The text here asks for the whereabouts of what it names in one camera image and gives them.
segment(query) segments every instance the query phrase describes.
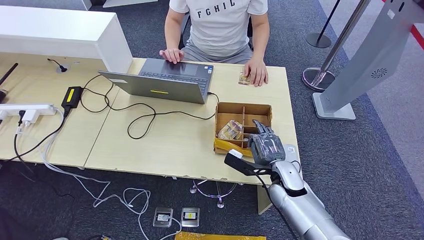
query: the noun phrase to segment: gray kiosk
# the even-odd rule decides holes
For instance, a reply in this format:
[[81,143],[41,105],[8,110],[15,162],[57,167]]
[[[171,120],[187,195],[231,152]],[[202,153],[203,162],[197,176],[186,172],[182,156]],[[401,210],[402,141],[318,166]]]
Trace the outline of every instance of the gray kiosk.
[[317,117],[355,120],[350,102],[395,73],[415,23],[424,23],[424,0],[386,0],[351,61],[324,92],[312,94]]

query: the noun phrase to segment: printed text on t-shirt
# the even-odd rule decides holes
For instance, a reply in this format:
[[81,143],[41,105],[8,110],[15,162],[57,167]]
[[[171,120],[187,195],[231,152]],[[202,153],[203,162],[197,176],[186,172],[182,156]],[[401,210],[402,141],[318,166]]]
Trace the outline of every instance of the printed text on t-shirt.
[[[225,2],[223,2],[222,5],[218,4],[218,5],[213,6],[212,11],[215,11],[215,13],[218,13],[220,10],[226,10],[228,8],[234,7],[234,5],[236,5],[236,2],[233,1],[233,0],[229,0],[229,2],[227,2],[227,4]],[[206,13],[207,16],[211,15],[212,14],[211,9],[206,8],[205,13]],[[201,16],[202,16],[202,11],[198,11],[197,16],[200,19]]]

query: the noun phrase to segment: person's hand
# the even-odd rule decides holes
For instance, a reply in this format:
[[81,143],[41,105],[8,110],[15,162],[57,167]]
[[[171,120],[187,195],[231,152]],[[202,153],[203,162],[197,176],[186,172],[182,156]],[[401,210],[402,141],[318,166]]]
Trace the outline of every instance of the person's hand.
[[268,83],[268,71],[264,60],[260,57],[252,57],[246,65],[244,65],[244,75],[250,75],[250,84],[255,87]]
[[181,62],[184,58],[184,52],[178,48],[160,50],[159,55],[161,55],[166,61],[174,64]]

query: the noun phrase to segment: black chair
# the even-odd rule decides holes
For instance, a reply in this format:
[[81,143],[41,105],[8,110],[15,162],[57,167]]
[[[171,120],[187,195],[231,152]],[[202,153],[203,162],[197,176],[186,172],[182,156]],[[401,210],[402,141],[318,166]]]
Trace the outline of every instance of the black chair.
[[[178,45],[179,49],[182,49],[182,48],[185,47],[183,35],[184,35],[184,31],[186,30],[187,23],[189,22],[189,19],[190,19],[190,14],[187,12],[184,15],[184,18],[182,19],[182,23],[181,23],[181,36],[179,38],[179,45]],[[247,36],[249,38],[251,38],[253,36],[252,18],[250,18],[250,17],[249,17],[249,24],[247,25]],[[249,41],[249,47],[253,51],[253,45],[250,43],[250,41]]]

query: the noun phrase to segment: desk surface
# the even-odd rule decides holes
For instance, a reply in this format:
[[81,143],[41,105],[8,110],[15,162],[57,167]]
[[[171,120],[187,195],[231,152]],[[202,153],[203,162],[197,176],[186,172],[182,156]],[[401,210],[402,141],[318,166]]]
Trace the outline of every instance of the desk surface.
[[[135,58],[129,73],[137,74],[145,59]],[[238,84],[242,65],[214,65],[209,91],[222,102],[272,105],[272,128],[285,144],[297,146],[292,105],[284,67],[268,67],[269,84],[262,87]],[[183,111],[209,117],[217,100],[208,96],[205,105],[129,95],[119,90],[114,108],[146,103],[158,113]],[[127,135],[127,126],[135,118],[151,114],[145,106],[124,111],[110,111],[88,160],[86,168],[111,171],[208,179],[224,182],[260,184],[255,176],[244,176],[224,164],[224,155],[213,151],[214,118],[200,120],[182,114],[159,115],[148,134],[139,140]],[[142,119],[131,128],[132,135],[144,133],[150,119]]]
[[[89,79],[98,74],[97,70],[105,69],[102,61],[97,59],[53,57],[62,64],[71,65],[67,72],[56,73],[57,66],[46,58],[47,56],[40,55],[0,53],[1,76],[14,63],[19,63],[1,85],[2,89],[9,91],[5,104],[54,104],[63,110],[61,103],[68,87],[84,86]],[[93,80],[89,85],[92,90],[99,92],[106,92],[110,86],[111,83],[104,79]],[[118,88],[115,87],[110,96],[116,96],[117,92]],[[87,107],[97,110],[105,105],[101,96],[93,94],[84,94],[84,102]],[[81,105],[73,109],[49,151],[49,162],[83,167],[107,114],[108,111],[90,113]],[[0,124],[0,159],[15,156],[13,139],[18,120],[18,116],[9,116]],[[54,116],[40,116],[35,124],[24,129],[24,132],[31,137],[18,138],[18,152],[23,153],[35,146],[38,141],[53,132],[60,122],[61,117],[58,113]],[[37,151],[26,155],[23,159],[34,163],[43,162]]]

